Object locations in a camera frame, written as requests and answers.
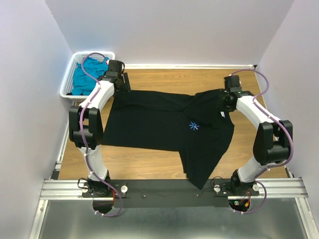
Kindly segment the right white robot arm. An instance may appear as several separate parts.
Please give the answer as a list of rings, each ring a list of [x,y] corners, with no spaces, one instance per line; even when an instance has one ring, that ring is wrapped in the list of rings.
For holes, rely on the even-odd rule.
[[[293,125],[271,114],[258,101],[257,96],[243,91],[238,75],[224,78],[219,106],[223,112],[241,112],[256,128],[253,156],[235,170],[228,183],[229,190],[241,195],[253,188],[256,179],[267,170],[286,165],[294,154]]]

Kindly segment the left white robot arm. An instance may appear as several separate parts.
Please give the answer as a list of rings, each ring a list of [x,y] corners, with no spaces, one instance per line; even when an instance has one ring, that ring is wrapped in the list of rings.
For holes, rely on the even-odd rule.
[[[69,109],[69,138],[83,154],[87,169],[87,183],[82,190],[105,197],[109,193],[119,196],[111,185],[110,176],[100,150],[103,138],[101,110],[115,93],[130,91],[125,64],[122,61],[103,61],[86,56],[81,64],[82,73],[94,83],[94,88],[78,106]]]

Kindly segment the black t shirt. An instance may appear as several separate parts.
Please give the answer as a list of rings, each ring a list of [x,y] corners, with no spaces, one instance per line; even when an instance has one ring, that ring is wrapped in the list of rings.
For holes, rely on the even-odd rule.
[[[179,153],[187,179],[202,189],[231,143],[234,124],[218,108],[220,90],[193,96],[131,91],[114,97],[104,145]]]

